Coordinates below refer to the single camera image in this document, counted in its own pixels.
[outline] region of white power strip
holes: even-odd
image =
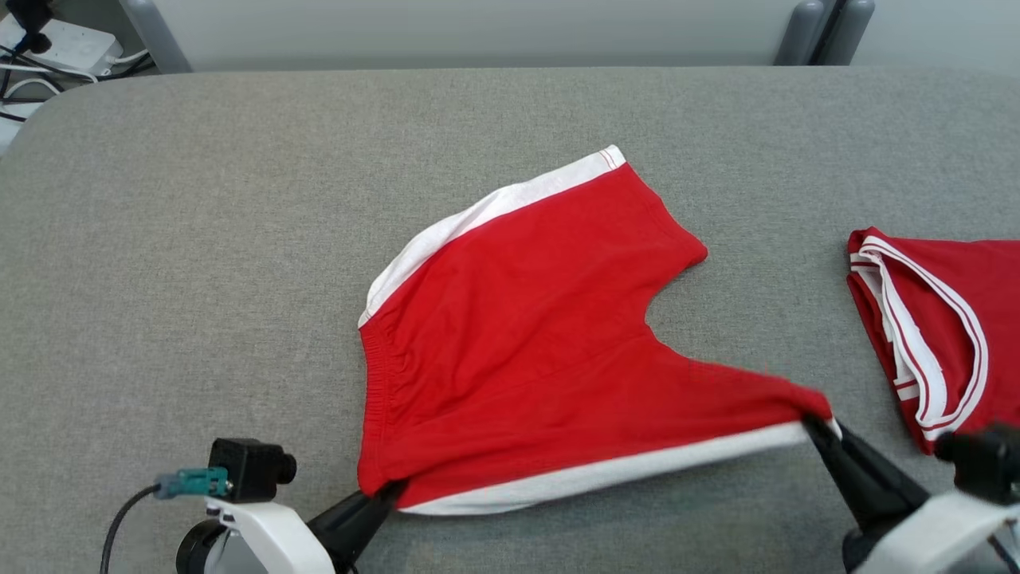
[[[28,52],[26,55],[61,69],[106,75],[110,72],[109,60],[120,57],[124,51],[112,34],[57,19],[51,19],[41,32],[50,39],[53,46],[42,54]],[[24,30],[18,25],[14,16],[7,14],[7,17],[0,20],[0,45],[13,48],[22,38]]]

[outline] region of green connector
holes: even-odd
[[[233,484],[226,479],[226,469],[210,467],[205,469],[181,469],[176,474],[161,474],[156,477],[159,490],[157,499],[173,499],[181,494],[193,497],[222,497],[231,491]]]

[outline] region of white wall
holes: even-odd
[[[1020,75],[1020,0],[875,0],[853,64]]]
[[[152,0],[195,70],[769,64],[797,0]]]

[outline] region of gray table surface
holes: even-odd
[[[0,570],[92,572],[116,508],[216,436],[284,445],[279,501],[356,487],[369,282],[428,223],[617,144],[708,260],[654,301],[679,353],[780,374],[934,490],[845,242],[1020,234],[1020,84],[950,70],[605,68],[145,77],[49,102],[0,160]],[[129,515],[171,572],[195,500]],[[503,516],[398,516],[402,572],[837,572],[808,446]]]

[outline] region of red shorts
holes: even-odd
[[[645,323],[708,254],[615,147],[424,229],[371,285],[358,479],[487,514],[806,439],[825,399],[681,357]]]
[[[1020,425],[1020,241],[850,236],[848,281],[918,446]]]

